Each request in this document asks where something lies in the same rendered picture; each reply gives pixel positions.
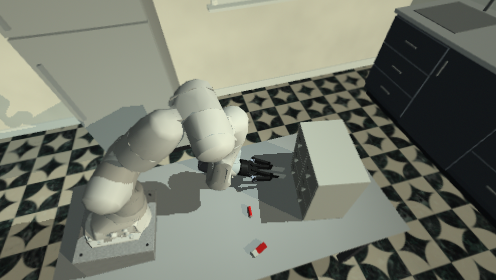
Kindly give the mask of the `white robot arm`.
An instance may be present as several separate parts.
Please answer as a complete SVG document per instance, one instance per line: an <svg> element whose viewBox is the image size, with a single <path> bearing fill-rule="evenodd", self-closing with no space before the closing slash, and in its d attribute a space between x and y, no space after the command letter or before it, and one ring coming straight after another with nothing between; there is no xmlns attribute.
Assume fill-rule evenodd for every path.
<svg viewBox="0 0 496 280"><path fill-rule="evenodd" d="M121 135L87 182L82 203L92 212L85 223L91 248L139 239L152 214L137 179L172 153L184 132L199 171L207 173L210 189L226 190L239 173L240 149L248 133L248 116L240 107L222 108L208 81L200 79L179 86L168 105L169 109L152 111Z"/></svg>

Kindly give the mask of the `small grey chest of drawers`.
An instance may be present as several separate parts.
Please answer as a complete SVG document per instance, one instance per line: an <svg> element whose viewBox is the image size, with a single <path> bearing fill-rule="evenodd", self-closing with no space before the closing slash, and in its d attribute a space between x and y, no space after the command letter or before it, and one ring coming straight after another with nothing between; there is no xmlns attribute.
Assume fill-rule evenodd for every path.
<svg viewBox="0 0 496 280"><path fill-rule="evenodd" d="M347 128L342 119L300 126L318 184L303 221L343 218L371 183Z"/></svg>

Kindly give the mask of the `grey drawer front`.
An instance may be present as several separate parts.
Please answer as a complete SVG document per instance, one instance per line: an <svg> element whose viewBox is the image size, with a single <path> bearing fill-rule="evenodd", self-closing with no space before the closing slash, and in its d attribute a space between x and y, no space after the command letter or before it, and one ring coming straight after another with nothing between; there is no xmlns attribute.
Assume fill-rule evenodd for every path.
<svg viewBox="0 0 496 280"><path fill-rule="evenodd" d="M296 162L296 166L297 166L297 170L298 170L298 174L299 174L299 178L300 178L301 173L302 173L302 169L303 169L303 163L301 160L299 148L297 148L297 142L296 142L296 146L295 146L295 150L294 150L294 162Z"/></svg>
<svg viewBox="0 0 496 280"><path fill-rule="evenodd" d="M305 178L307 178L307 181L308 181L308 184L309 184L309 188L310 188L310 192L311 192L311 196L313 197L318 184L317 184L315 173L314 173L314 170L313 170L313 167L312 167L312 163L311 163L311 160L310 160L309 153L308 153L308 156L307 156L307 159L306 159L306 162L305 162L304 169L305 169Z"/></svg>
<svg viewBox="0 0 496 280"><path fill-rule="evenodd" d="M305 139L304 139L304 136L303 136L303 133L302 133L301 126L299 128L298 137L297 137L297 148L299 148L299 151L300 151L300 154L301 154L301 158L302 158L302 162L303 162L303 165L304 165L304 162L305 162L305 159L306 159L308 150L307 150Z"/></svg>
<svg viewBox="0 0 496 280"><path fill-rule="evenodd" d="M301 184L299 182L298 189L297 189L297 195L298 195L297 202L299 202L299 204L300 204L302 217L304 218L306 211L307 211L307 208L306 208L303 192L300 190L300 187L301 187Z"/></svg>
<svg viewBox="0 0 496 280"><path fill-rule="evenodd" d="M312 200L312 197L311 197L311 193L310 193L310 190L309 190L307 178L305 178L305 171L304 171L304 169L303 169L303 172L302 172L302 176L301 176L300 182L301 182L301 186L302 186L300 189L301 189L301 191L303 191L304 199L305 199L305 203L306 203L306 207L308 209L309 204L310 204L310 202Z"/></svg>
<svg viewBox="0 0 496 280"><path fill-rule="evenodd" d="M295 186L296 186L296 189L297 189L297 186L298 186L298 183L299 183L299 175L298 175L296 163L294 162L294 155L293 155L293 159L292 159L291 168L292 168L291 174L293 174Z"/></svg>

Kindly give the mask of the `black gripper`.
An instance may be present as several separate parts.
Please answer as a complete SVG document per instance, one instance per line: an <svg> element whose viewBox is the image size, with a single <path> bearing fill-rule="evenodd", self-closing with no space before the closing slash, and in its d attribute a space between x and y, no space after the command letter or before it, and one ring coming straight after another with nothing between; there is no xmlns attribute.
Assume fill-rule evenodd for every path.
<svg viewBox="0 0 496 280"><path fill-rule="evenodd" d="M247 163L248 162L248 163ZM255 164L257 163L257 164ZM261 165L260 165L261 164ZM247 170L248 168L248 170ZM285 168L273 166L270 162L251 157L249 161L240 159L240 171L237 175L251 177L252 182L256 181L271 181L272 178L282 178L286 177L285 174L269 173L265 171L260 171L258 169L272 170L283 172ZM256 177L254 175L260 175ZM256 180L257 179L257 180Z"/></svg>

